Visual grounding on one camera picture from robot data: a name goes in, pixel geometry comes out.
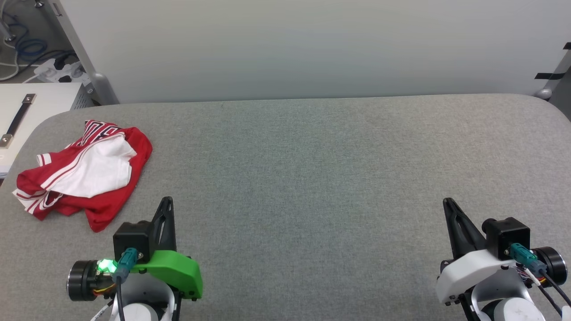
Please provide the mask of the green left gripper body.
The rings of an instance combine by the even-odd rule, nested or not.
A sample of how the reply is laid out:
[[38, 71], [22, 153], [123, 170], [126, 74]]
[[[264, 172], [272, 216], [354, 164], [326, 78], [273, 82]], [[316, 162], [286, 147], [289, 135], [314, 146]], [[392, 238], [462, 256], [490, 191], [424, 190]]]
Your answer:
[[118, 260], [80, 260], [74, 263], [67, 278], [67, 292], [72, 301], [93, 301], [116, 294], [116, 281], [126, 284], [131, 274], [149, 274], [164, 282], [184, 299], [202, 298], [203, 280], [199, 265], [192, 258], [172, 250], [158, 250], [148, 262], [135, 259], [127, 250]]

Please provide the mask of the red and white basketball jersey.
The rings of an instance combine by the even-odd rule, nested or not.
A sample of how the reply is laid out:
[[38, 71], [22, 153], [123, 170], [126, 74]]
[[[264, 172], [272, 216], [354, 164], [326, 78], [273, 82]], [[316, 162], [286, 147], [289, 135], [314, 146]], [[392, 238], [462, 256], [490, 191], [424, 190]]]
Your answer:
[[86, 120], [83, 136], [37, 155], [37, 167], [17, 175], [13, 195], [39, 221], [54, 211], [83, 211], [91, 230], [101, 232], [131, 196], [152, 151], [139, 128]]

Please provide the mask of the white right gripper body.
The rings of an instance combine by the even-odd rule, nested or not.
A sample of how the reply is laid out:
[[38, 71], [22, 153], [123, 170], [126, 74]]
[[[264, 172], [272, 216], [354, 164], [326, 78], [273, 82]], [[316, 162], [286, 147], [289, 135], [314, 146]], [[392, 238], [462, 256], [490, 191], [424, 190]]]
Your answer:
[[436, 283], [441, 304], [477, 306], [489, 301], [497, 306], [534, 306], [528, 286], [562, 286], [568, 277], [563, 257], [551, 247], [527, 249], [511, 246], [509, 260], [501, 261], [488, 250], [472, 251], [444, 267]]

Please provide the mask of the grey metal frame post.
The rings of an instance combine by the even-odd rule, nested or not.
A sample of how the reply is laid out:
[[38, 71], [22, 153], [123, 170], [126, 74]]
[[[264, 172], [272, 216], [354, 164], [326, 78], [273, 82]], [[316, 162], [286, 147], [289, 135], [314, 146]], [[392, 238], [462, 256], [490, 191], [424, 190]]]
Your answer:
[[78, 55], [78, 59], [81, 61], [83, 68], [91, 79], [91, 83], [94, 86], [94, 91], [96, 91], [99, 96], [99, 102], [105, 105], [120, 104], [120, 100], [116, 97], [116, 94], [114, 93], [114, 90], [112, 89], [112, 86], [106, 75], [96, 71], [92, 62], [90, 61], [87, 51], [80, 42], [79, 36], [75, 31], [69, 16], [65, 12], [61, 0], [47, 0], [47, 2], [49, 2], [51, 9], [59, 21], [59, 24], [63, 28], [63, 31], [69, 39], [74, 51]]

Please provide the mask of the white box appliance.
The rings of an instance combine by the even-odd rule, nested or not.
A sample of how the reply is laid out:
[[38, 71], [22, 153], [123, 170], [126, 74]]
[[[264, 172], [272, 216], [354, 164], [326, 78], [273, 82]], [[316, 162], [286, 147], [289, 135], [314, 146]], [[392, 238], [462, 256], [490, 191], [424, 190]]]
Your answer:
[[0, 84], [0, 138], [5, 134], [26, 94], [37, 94], [8, 149], [0, 149], [0, 181], [5, 179], [24, 142], [48, 118], [66, 111], [93, 107], [81, 83]]

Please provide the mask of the white power strip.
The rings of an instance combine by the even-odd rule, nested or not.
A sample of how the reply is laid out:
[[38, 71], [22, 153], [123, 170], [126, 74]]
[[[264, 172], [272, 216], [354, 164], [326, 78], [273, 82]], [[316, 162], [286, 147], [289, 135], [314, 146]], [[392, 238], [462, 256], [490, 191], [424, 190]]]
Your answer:
[[46, 83], [82, 83], [88, 85], [91, 81], [80, 62], [65, 63], [63, 59], [49, 59], [36, 67], [34, 74], [37, 79]]

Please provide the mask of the grey post with black tape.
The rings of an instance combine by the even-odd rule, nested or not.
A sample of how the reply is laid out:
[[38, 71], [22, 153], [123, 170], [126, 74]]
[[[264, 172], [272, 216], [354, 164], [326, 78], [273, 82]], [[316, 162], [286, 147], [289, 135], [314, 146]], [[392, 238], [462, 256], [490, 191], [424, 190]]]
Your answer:
[[563, 51], [565, 51], [565, 55], [553, 72], [536, 74], [534, 80], [545, 81], [545, 85], [534, 93], [534, 97], [546, 101], [551, 99], [559, 82], [568, 73], [571, 68], [571, 42], [565, 43]]

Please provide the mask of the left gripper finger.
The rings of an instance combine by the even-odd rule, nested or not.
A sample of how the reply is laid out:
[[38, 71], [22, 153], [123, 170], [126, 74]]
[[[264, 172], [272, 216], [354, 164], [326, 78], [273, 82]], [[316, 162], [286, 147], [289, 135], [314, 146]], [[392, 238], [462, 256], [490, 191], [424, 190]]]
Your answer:
[[162, 236], [165, 233], [165, 226], [168, 226], [168, 216], [169, 214], [169, 197], [163, 197], [155, 215], [152, 219], [153, 224], [153, 237], [156, 243], [157, 250], [163, 250]]
[[174, 219], [174, 202], [172, 197], [165, 197], [164, 208], [164, 248], [166, 250], [177, 251], [177, 235]]

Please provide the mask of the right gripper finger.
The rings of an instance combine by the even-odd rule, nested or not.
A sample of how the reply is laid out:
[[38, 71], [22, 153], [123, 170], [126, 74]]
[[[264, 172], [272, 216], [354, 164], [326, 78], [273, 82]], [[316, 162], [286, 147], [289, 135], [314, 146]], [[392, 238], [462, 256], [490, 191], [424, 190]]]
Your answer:
[[465, 254], [465, 250], [470, 248], [465, 234], [466, 215], [453, 198], [443, 199], [445, 222], [447, 224], [451, 253], [456, 260]]
[[465, 227], [463, 228], [463, 233], [465, 234], [468, 242], [470, 243], [470, 248], [465, 250], [465, 254], [472, 251], [479, 251], [485, 249], [485, 238], [474, 225], [474, 223], [466, 215]]

